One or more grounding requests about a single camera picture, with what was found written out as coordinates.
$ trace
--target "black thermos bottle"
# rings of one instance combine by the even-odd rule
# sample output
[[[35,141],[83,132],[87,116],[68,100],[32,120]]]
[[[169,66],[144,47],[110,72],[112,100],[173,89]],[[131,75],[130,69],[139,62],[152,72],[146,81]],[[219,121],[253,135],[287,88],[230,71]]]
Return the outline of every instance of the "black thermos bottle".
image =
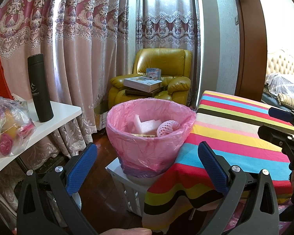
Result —
[[[40,122],[53,118],[53,111],[46,81],[44,55],[36,54],[27,58],[28,77],[32,97]]]

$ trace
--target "metal screw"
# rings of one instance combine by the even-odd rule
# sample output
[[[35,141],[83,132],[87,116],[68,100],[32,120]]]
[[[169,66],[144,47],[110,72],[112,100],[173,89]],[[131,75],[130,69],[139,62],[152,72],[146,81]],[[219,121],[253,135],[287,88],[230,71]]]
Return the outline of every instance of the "metal screw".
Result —
[[[61,172],[63,170],[63,167],[57,166],[54,170],[55,170],[55,172]]]
[[[234,172],[239,172],[240,170],[241,170],[241,168],[239,166],[234,165],[232,167],[232,171],[234,171]]]
[[[34,173],[34,171],[33,171],[32,169],[29,169],[29,170],[26,172],[26,175],[31,176],[33,173]]]
[[[263,170],[262,170],[262,173],[263,173],[264,175],[266,175],[266,176],[269,175],[269,171],[267,171],[266,169],[263,169]]]

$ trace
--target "clear plastic bag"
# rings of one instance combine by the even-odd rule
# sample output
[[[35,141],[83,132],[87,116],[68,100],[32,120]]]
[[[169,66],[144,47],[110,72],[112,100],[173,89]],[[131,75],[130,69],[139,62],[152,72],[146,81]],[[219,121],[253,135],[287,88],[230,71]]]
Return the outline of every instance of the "clear plastic bag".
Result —
[[[175,120],[181,127],[162,137],[137,137],[130,133],[134,130],[136,114],[141,121]],[[107,115],[106,129],[123,172],[137,178],[153,178],[174,163],[195,119],[194,111],[173,101],[136,99],[114,106]]]
[[[24,107],[0,97],[0,158],[22,152],[35,129]]]

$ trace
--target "thermos lid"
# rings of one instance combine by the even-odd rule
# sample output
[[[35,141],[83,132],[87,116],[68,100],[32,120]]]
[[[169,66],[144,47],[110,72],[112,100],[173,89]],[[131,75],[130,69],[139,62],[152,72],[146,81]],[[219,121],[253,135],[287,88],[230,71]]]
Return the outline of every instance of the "thermos lid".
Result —
[[[30,66],[35,63],[44,62],[43,54],[36,54],[27,58],[27,65]]]

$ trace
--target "white logo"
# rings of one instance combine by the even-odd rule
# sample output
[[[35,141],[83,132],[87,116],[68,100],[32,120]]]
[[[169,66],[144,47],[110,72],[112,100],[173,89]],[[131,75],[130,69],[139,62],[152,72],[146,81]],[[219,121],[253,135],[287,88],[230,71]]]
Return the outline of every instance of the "white logo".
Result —
[[[34,85],[33,83],[30,85],[31,91],[35,92],[37,90],[37,88],[35,87],[36,85]]]

